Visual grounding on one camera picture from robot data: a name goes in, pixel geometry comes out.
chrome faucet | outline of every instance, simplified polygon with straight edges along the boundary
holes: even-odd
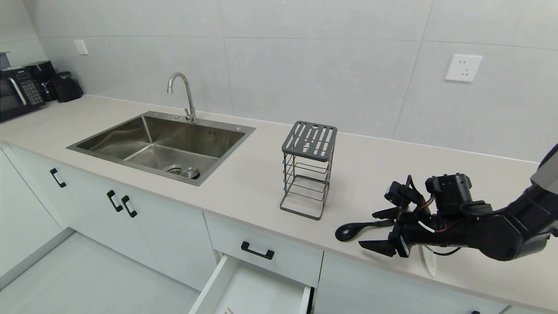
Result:
[[[191,123],[196,123],[198,118],[196,117],[196,109],[194,109],[194,102],[192,101],[192,92],[190,91],[190,83],[188,83],[188,79],[184,74],[180,72],[174,72],[169,79],[169,84],[167,86],[167,93],[172,94],[172,85],[174,84],[174,80],[176,77],[181,78],[184,81],[184,85],[186,85],[186,95],[188,96],[188,104],[190,105],[190,112],[188,113],[188,109],[184,108],[186,111],[186,120],[190,121]]]

sink drain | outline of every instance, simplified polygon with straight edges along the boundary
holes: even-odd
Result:
[[[189,179],[198,179],[200,177],[200,170],[194,167],[186,167],[183,165],[172,165],[164,170],[165,172],[181,175]]]
[[[167,172],[172,173],[172,174],[176,174],[176,175],[180,175],[180,174],[182,174],[182,168],[174,167],[174,168],[171,168],[171,169],[167,170]]]

microwave control panel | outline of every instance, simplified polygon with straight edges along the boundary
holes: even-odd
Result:
[[[31,101],[31,104],[39,104],[42,103],[42,97],[35,86],[35,82],[32,80],[26,80],[21,82],[21,87],[23,88],[23,92],[27,95],[27,98]]]

drawer handle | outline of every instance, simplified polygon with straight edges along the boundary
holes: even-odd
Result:
[[[123,208],[122,208],[122,205],[116,206],[116,204],[115,204],[114,201],[112,200],[112,197],[113,197],[114,195],[116,195],[116,193],[115,193],[113,190],[110,190],[110,191],[108,191],[108,193],[107,193],[108,199],[110,200],[110,203],[112,204],[112,207],[114,207],[114,210],[115,210],[116,212],[120,212],[120,211],[123,209]]]
[[[249,246],[250,246],[250,243],[244,241],[244,242],[242,242],[242,245],[240,246],[240,248],[245,252],[252,253],[254,255],[258,255],[259,257],[265,258],[265,259],[268,259],[268,260],[271,260],[273,258],[273,256],[275,255],[275,252],[272,251],[272,250],[267,250],[267,253],[265,255],[263,255],[262,253],[252,251],[251,249],[248,248]]]
[[[54,178],[56,183],[58,183],[59,187],[63,188],[66,186],[66,183],[62,181],[62,179],[60,179],[60,175],[58,174],[58,170],[56,170],[56,168],[50,169],[50,174],[52,174],[52,177]]]
[[[134,218],[138,215],[138,213],[133,208],[130,211],[130,208],[128,207],[128,204],[126,204],[129,201],[130,201],[130,198],[127,195],[122,198],[122,204],[124,204],[124,207],[126,208],[126,211],[128,212],[128,215],[130,216],[130,218]]]

robotic hand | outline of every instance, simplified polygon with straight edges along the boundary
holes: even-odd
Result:
[[[465,174],[426,180],[428,201],[407,184],[393,182],[385,198],[396,207],[372,214],[396,219],[387,240],[360,241],[361,247],[387,256],[408,258],[414,245],[474,248],[496,260],[512,260],[541,251],[551,235],[558,236],[558,144],[546,155],[528,187],[508,206],[492,211],[490,204],[473,201]],[[436,214],[428,206],[436,201]],[[415,203],[416,209],[408,211]]]

